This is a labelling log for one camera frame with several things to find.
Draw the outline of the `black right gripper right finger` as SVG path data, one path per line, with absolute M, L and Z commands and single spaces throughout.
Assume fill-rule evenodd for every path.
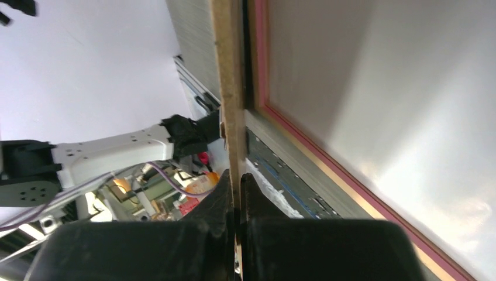
M 244 280 L 424 280 L 406 233 L 387 220 L 290 218 L 244 174 Z

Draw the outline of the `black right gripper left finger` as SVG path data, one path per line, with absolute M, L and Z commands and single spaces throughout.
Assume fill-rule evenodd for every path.
M 74 222 L 43 244 L 26 280 L 234 280 L 229 171 L 178 221 Z

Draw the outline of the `brown backing board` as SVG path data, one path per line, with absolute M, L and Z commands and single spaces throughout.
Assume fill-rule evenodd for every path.
M 222 124 L 230 164 L 233 205 L 234 208 L 241 209 L 241 178 L 246 171 L 242 1 L 211 1 L 211 12 L 219 73 Z

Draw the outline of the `mountain landscape photo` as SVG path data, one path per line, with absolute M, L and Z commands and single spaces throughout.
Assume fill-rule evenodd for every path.
M 270 104 L 495 279 L 495 2 L 268 1 Z

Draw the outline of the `pink wooden picture frame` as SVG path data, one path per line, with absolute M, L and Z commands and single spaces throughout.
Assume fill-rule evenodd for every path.
M 249 1 L 254 100 L 257 110 L 353 200 L 357 211 L 398 224 L 432 279 L 472 276 L 402 205 L 373 190 L 366 172 L 378 163 L 378 127 L 389 120 L 390 94 L 373 83 L 349 100 L 377 1 Z

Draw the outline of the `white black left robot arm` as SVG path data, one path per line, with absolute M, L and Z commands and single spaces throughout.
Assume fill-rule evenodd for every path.
M 46 204 L 64 189 L 145 162 L 206 152 L 220 138 L 219 111 L 194 121 L 173 115 L 149 128 L 88 142 L 1 142 L 1 207 Z

